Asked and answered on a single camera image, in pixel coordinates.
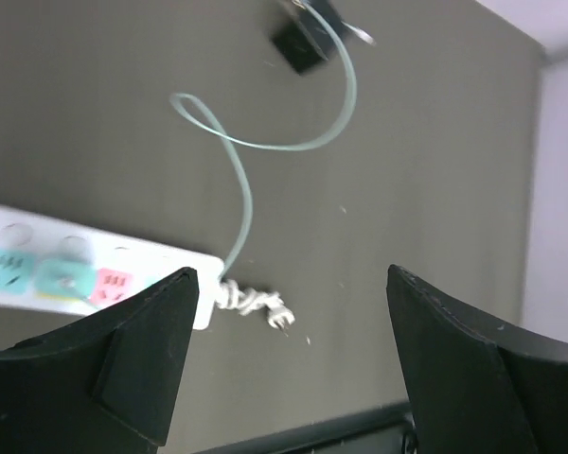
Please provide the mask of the white power strip coloured sockets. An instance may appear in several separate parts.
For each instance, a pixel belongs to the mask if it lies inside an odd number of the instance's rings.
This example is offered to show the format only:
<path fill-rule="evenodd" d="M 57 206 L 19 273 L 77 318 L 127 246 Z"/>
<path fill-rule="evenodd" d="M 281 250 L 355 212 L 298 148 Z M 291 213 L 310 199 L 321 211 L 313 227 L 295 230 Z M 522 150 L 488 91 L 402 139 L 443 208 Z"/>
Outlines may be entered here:
<path fill-rule="evenodd" d="M 197 272 L 204 330 L 220 258 L 0 205 L 0 307 L 87 316 L 184 267 Z"/>

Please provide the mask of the black cube block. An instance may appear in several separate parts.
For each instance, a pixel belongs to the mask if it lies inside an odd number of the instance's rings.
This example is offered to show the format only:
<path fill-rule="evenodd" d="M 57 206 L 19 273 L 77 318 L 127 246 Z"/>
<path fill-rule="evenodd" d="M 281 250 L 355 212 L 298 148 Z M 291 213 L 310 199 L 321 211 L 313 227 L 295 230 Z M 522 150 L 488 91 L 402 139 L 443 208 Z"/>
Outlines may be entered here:
<path fill-rule="evenodd" d="M 306 3 L 340 38 L 346 36 L 343 19 L 331 1 L 279 1 L 285 18 L 272 33 L 270 41 L 297 75 L 316 69 L 336 50 L 335 42 L 307 9 Z"/>

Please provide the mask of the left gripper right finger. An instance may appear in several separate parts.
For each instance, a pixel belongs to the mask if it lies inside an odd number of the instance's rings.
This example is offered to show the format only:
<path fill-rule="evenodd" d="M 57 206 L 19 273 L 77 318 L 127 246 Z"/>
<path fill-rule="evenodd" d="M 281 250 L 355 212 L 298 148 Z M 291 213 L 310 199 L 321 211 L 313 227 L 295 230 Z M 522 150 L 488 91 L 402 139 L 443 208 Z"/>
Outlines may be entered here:
<path fill-rule="evenodd" d="M 392 265 L 387 303 L 420 453 L 568 453 L 568 343 Z"/>

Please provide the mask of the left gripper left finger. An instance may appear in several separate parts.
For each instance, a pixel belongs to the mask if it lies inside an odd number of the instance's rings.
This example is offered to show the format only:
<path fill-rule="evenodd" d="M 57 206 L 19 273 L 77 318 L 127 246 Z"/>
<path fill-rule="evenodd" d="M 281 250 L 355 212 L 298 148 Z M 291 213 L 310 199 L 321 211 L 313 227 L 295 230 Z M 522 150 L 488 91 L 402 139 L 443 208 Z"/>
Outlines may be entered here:
<path fill-rule="evenodd" d="M 0 453 L 165 445 L 199 283 L 182 268 L 113 306 L 0 350 Z"/>

